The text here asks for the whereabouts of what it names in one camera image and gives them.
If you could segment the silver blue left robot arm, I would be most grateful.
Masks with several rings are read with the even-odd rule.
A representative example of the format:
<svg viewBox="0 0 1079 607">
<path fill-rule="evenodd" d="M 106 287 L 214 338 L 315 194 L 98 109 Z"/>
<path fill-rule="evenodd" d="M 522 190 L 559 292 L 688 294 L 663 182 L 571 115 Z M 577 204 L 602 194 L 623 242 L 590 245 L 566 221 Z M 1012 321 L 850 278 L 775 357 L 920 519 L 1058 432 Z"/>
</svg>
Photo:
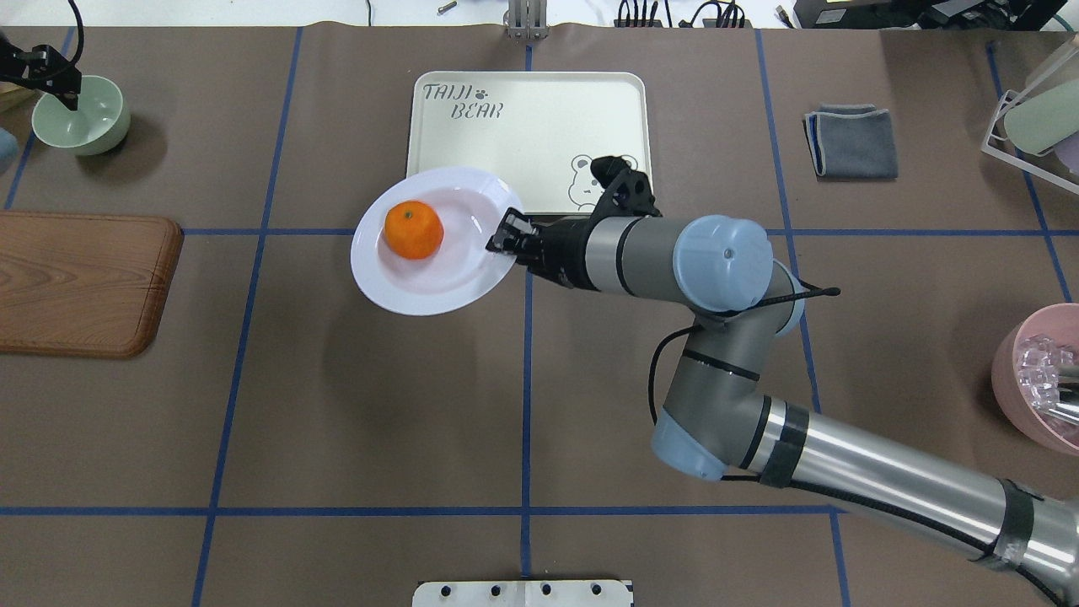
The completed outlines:
<svg viewBox="0 0 1079 607">
<path fill-rule="evenodd" d="M 19 156 L 19 140 L 12 133 L 0 128 L 0 173 L 8 173 Z"/>
</svg>

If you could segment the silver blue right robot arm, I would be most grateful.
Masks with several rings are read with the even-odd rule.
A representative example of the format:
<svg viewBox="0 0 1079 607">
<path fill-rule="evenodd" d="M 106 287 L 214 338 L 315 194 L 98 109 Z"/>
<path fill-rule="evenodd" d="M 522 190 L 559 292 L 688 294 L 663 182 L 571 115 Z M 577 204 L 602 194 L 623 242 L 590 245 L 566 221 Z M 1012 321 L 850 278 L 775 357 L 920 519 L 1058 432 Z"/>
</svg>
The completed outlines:
<svg viewBox="0 0 1079 607">
<path fill-rule="evenodd" d="M 1040 239 L 795 234 L 808 319 L 771 343 L 760 389 L 868 432 L 1050 496 L 1076 493 L 1076 458 L 1022 434 L 991 365 L 1003 337 L 1060 289 Z M 643 604 L 1032 604 L 1022 579 L 966 564 L 916 534 L 820 496 L 689 479 L 650 449 L 650 356 L 689 316 L 527 277 L 529 565 L 616 570 Z"/>
</svg>

